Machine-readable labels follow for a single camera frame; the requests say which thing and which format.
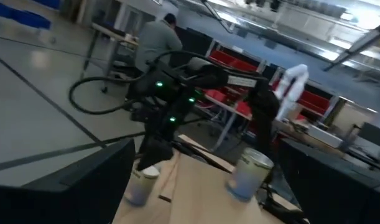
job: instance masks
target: man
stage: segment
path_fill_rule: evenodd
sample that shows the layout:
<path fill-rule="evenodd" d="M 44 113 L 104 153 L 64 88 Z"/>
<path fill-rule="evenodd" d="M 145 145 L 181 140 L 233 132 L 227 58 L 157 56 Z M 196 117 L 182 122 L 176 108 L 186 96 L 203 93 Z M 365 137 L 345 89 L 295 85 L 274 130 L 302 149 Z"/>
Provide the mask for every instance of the man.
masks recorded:
<path fill-rule="evenodd" d="M 174 31 L 176 27 L 176 17 L 168 13 L 163 20 L 153 21 L 145 24 L 139 36 L 139 46 L 137 47 L 134 64 L 137 68 L 137 76 L 146 72 L 148 69 L 147 62 L 153 61 L 161 53 L 168 50 L 181 50 L 183 45 Z M 160 59 L 162 62 L 169 64 L 170 56 L 166 55 Z M 133 85 L 129 86 L 126 94 L 126 100 L 133 98 Z"/>

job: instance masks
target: gray shirt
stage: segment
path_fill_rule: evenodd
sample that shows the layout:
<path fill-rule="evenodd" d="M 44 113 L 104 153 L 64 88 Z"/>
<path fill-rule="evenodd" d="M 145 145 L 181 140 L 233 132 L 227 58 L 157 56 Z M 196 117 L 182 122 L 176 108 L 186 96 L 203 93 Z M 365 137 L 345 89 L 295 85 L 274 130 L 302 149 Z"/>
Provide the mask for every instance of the gray shirt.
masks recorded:
<path fill-rule="evenodd" d="M 153 61 L 163 52 L 181 50 L 182 47 L 182 42 L 168 23 L 165 21 L 148 22 L 139 36 L 135 59 L 136 68 L 145 72 L 148 68 L 147 61 Z M 169 55 L 161 58 L 164 63 L 169 63 L 169 60 Z"/>

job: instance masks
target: floor marking line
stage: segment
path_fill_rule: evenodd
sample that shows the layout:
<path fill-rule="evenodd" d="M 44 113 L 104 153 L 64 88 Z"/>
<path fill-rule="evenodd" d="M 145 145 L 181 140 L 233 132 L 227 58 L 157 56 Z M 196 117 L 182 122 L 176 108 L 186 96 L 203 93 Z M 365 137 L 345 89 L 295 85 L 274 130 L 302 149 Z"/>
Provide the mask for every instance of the floor marking line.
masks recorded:
<path fill-rule="evenodd" d="M 106 140 L 102 141 L 101 144 L 102 145 L 112 144 L 112 143 L 118 142 L 118 141 L 126 139 L 126 138 L 131 138 L 134 135 L 138 135 L 138 133 L 130 134 L 127 136 L 120 136 L 120 137 L 116 137 L 116 138 L 106 139 Z M 5 169 L 10 169 L 13 167 L 17 167 L 17 166 L 22 166 L 25 164 L 30 164 L 33 162 L 42 161 L 44 159 L 50 159 L 53 157 L 62 156 L 65 154 L 80 152 L 80 151 L 84 151 L 87 149 L 93 149 L 95 147 L 101 147 L 101 146 L 94 142 L 94 143 L 89 143 L 89 144 L 83 144 L 80 146 L 69 147 L 67 149 L 60 149 L 60 150 L 56 150 L 56 151 L 52 151 L 52 152 L 44 152 L 44 153 L 36 154 L 33 156 L 27 156 L 27 157 L 23 157 L 20 159 L 14 159 L 11 161 L 1 162 L 0 163 L 0 171 L 5 170 Z"/>
<path fill-rule="evenodd" d="M 43 46 L 39 46 L 39 45 L 36 45 L 36 44 L 30 44 L 30 43 L 25 43 L 25 42 L 18 41 L 18 40 L 8 39 L 8 38 L 5 38 L 5 37 L 0 37 L 0 39 L 2 39 L 2 40 L 8 40 L 8 41 L 11 41 L 11 42 L 16 42 L 18 44 L 24 44 L 24 45 L 29 45 L 29 46 L 33 46 L 33 47 L 39 47 L 39 48 L 42 48 L 42 49 L 53 50 L 53 51 L 56 51 L 56 52 L 61 52 L 61 53 L 66 53 L 66 54 L 70 54 L 70 55 L 75 55 L 75 56 L 86 58 L 86 55 L 82 55 L 82 54 L 78 54 L 78 53 L 73 53 L 73 52 L 68 52 L 66 50 L 59 50 L 59 49 L 53 49 L 53 48 L 50 48 L 50 47 L 43 47 Z M 93 59 L 93 60 L 100 60 L 100 61 L 104 61 L 105 62 L 105 59 L 101 59 L 101 58 L 96 58 L 95 57 L 95 58 L 91 58 L 91 59 Z"/>
<path fill-rule="evenodd" d="M 45 101 L 47 101 L 50 105 L 52 105 L 58 112 L 64 115 L 69 121 L 71 121 L 77 128 L 79 128 L 82 132 L 84 132 L 91 140 L 95 143 L 99 144 L 101 147 L 106 147 L 101 143 L 101 140 L 98 139 L 93 133 L 87 130 L 82 124 L 80 124 L 72 115 L 66 112 L 63 108 L 61 108 L 58 104 L 52 101 L 48 96 L 46 96 L 42 91 L 40 91 L 34 84 L 24 78 L 17 70 L 12 68 L 7 62 L 0 58 L 0 63 L 4 65 L 10 72 L 12 72 L 18 79 L 23 81 L 29 88 L 34 90 L 40 97 L 42 97 Z"/>

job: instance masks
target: white label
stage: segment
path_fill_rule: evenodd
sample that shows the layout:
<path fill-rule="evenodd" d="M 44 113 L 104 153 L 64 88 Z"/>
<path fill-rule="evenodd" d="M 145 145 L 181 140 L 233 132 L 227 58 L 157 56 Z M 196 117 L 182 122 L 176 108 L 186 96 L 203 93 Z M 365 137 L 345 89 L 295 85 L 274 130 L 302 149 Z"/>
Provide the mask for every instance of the white label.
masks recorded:
<path fill-rule="evenodd" d="M 246 87 L 255 87 L 256 80 L 248 79 L 248 78 L 240 78 L 230 75 L 228 77 L 228 84 L 238 85 L 238 86 L 246 86 Z"/>
<path fill-rule="evenodd" d="M 235 50 L 236 52 L 239 52 L 239 53 L 243 53 L 244 52 L 244 49 L 241 49 L 237 46 L 233 46 L 233 50 Z"/>

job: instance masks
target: table leg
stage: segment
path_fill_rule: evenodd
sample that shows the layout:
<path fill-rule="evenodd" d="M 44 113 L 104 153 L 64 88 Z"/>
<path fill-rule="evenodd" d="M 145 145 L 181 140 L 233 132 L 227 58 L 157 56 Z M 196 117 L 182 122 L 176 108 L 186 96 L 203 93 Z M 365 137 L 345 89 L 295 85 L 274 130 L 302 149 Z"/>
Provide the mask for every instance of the table leg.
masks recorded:
<path fill-rule="evenodd" d="M 231 129 L 234 121 L 235 121 L 235 118 L 237 117 L 237 114 L 236 113 L 232 113 L 231 116 L 229 117 L 229 120 L 227 121 L 225 127 L 223 128 L 220 136 L 219 136 L 219 139 L 217 140 L 216 144 L 213 146 L 213 148 L 211 148 L 211 152 L 215 152 L 218 150 L 218 148 L 220 147 L 221 143 L 223 143 L 223 141 L 225 140 L 225 138 L 227 137 L 227 134 L 228 134 L 228 131 Z"/>
<path fill-rule="evenodd" d="M 99 33 L 100 33 L 100 31 L 95 30 L 95 33 L 93 34 L 93 38 L 92 38 L 92 40 L 90 42 L 89 49 L 88 49 L 88 51 L 86 53 L 86 59 L 85 59 L 85 63 L 83 64 L 83 70 L 82 70 L 82 73 L 80 74 L 80 79 L 82 79 L 85 76 L 85 72 L 86 72 L 86 69 L 89 66 L 89 63 L 90 63 L 90 60 L 91 60 L 91 55 L 92 55 L 93 50 L 95 48 L 95 45 L 96 45 Z"/>
<path fill-rule="evenodd" d="M 112 40 L 112 47 L 111 47 L 111 53 L 108 56 L 107 59 L 107 66 L 104 69 L 104 77 L 109 76 L 109 72 L 111 71 L 111 68 L 114 64 L 114 59 L 116 58 L 116 54 L 119 48 L 119 42 L 117 40 Z M 103 92 L 107 90 L 107 83 L 103 82 Z"/>

